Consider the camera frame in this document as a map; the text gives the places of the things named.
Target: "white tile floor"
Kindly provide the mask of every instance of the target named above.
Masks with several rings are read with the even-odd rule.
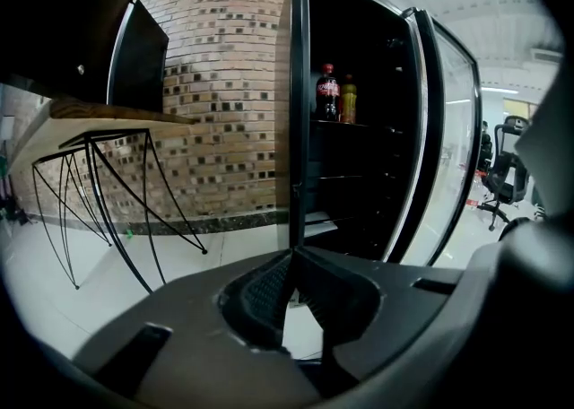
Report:
[[[534,214],[534,207],[527,202],[522,202],[520,209],[503,206],[510,219]],[[498,220],[497,229],[490,232],[490,219],[486,212],[466,209],[436,266],[464,268],[478,247],[498,240],[504,226]],[[48,229],[63,255],[60,229],[52,225]],[[416,256],[427,254],[425,235],[428,241],[436,240],[436,231],[430,225],[423,224],[420,232],[417,245],[421,251],[410,252],[407,264],[425,263],[426,256],[418,259]],[[68,231],[74,274],[81,285],[78,291],[57,262],[41,223],[11,229],[2,221],[0,237],[4,279],[24,324],[32,334],[65,356],[72,357],[100,327],[146,296],[117,250],[91,232]],[[206,234],[200,239],[209,250],[205,256],[179,237],[153,238],[167,281],[277,250],[276,226]],[[158,288],[161,279],[148,238],[124,236],[123,241],[146,282],[152,289]],[[321,343],[322,330],[309,309],[289,308],[283,345],[293,357],[320,355]]]

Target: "ceiling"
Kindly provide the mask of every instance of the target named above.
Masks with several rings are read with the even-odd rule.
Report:
[[[535,62],[532,48],[561,51],[561,34],[540,0],[389,0],[426,9],[471,50],[483,85],[518,91],[540,102],[557,65]]]

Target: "refrigerator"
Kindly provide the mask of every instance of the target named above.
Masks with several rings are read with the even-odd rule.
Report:
[[[447,28],[388,0],[284,0],[275,50],[280,248],[432,265],[465,207],[481,142],[478,66]],[[324,64],[356,85],[326,121]]]

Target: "fluorescent light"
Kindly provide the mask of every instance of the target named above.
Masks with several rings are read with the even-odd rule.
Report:
[[[470,100],[447,101],[445,104],[470,103]]]
[[[494,87],[481,87],[483,91],[495,91],[497,93],[510,93],[512,95],[516,95],[518,91],[516,90],[507,90],[507,89],[495,89]]]

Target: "dark granite baseboard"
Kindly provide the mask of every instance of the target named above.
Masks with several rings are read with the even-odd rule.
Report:
[[[36,221],[41,221],[38,214],[28,213],[28,216]],[[278,213],[276,211],[264,212],[264,213],[253,213],[245,214],[242,216],[229,216],[222,218],[204,218],[204,219],[190,219],[189,224],[191,228],[198,234],[202,233],[217,233],[217,232],[227,232],[227,231],[240,231],[241,229],[252,229],[254,227],[268,226],[271,224],[278,223],[278,216],[281,216],[280,221],[284,221],[283,213]],[[55,216],[44,216],[46,223],[59,225],[60,221]],[[86,221],[93,229],[96,226],[93,221]],[[77,220],[66,219],[65,224],[69,229],[79,229],[82,231],[87,231],[88,229]],[[170,221],[170,225],[173,226],[178,232],[187,235],[189,233],[189,228],[184,221]],[[114,222],[117,233],[126,234],[130,230],[134,235],[147,235],[147,225],[145,222]],[[176,233],[166,227],[161,222],[150,222],[150,227],[152,228],[152,235],[176,235]]]

